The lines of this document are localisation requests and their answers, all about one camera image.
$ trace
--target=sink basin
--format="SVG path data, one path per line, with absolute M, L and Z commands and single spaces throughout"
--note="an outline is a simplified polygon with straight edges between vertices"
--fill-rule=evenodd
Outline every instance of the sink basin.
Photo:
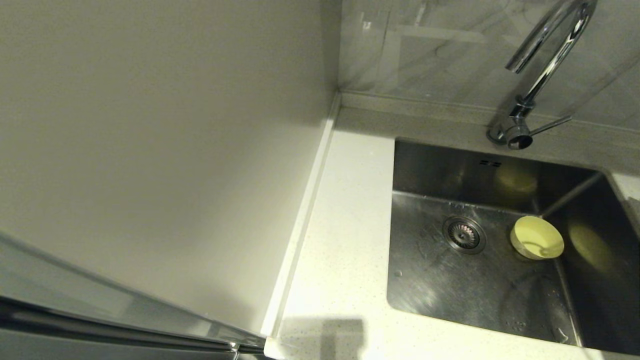
M 565 242 L 509 241 L 541 216 Z M 484 329 L 640 355 L 639 238 L 596 170 L 396 141 L 387 300 Z

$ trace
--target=marble tile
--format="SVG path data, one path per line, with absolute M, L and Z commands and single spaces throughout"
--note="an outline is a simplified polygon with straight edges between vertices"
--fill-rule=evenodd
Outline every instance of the marble tile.
M 563 36 L 520 75 L 504 68 L 556 0 L 345 0 L 340 87 L 373 95 L 506 110 Z M 638 130 L 640 2 L 600 0 L 535 112 Z M 570 21 L 557 30 L 564 33 Z

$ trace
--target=drain strainer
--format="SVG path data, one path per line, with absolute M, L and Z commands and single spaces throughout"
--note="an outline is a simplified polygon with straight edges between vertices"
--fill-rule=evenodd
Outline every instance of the drain strainer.
M 469 218 L 448 218 L 442 226 L 442 232 L 451 247 L 466 254 L 481 252 L 486 243 L 480 225 Z

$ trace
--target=faucet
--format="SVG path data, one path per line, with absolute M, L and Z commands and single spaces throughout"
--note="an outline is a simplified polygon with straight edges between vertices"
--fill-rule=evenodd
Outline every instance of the faucet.
M 551 75 L 566 58 L 569 51 L 575 45 L 578 38 L 587 27 L 598 0 L 560 0 L 539 21 L 529 36 L 513 55 L 506 68 L 519 74 L 536 54 L 542 44 L 547 41 L 551 33 L 570 15 L 575 14 L 573 26 L 569 30 L 564 42 L 560 45 L 555 55 L 551 58 L 542 73 L 538 76 L 533 86 L 526 95 L 516 96 L 516 104 L 509 117 L 504 117 L 496 122 L 489 131 L 487 137 L 498 145 L 507 145 L 510 149 L 524 149 L 533 142 L 532 136 L 552 127 L 564 124 L 572 119 L 572 116 L 563 117 L 533 131 L 529 130 L 525 119 L 536 106 L 535 98 L 540 90 L 547 84 Z

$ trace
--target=yellow bowl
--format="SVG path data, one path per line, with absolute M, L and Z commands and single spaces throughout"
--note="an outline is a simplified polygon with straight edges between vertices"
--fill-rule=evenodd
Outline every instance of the yellow bowl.
M 538 217 L 522 217 L 511 230 L 511 244 L 533 260 L 557 258 L 564 251 L 564 240 L 549 222 Z

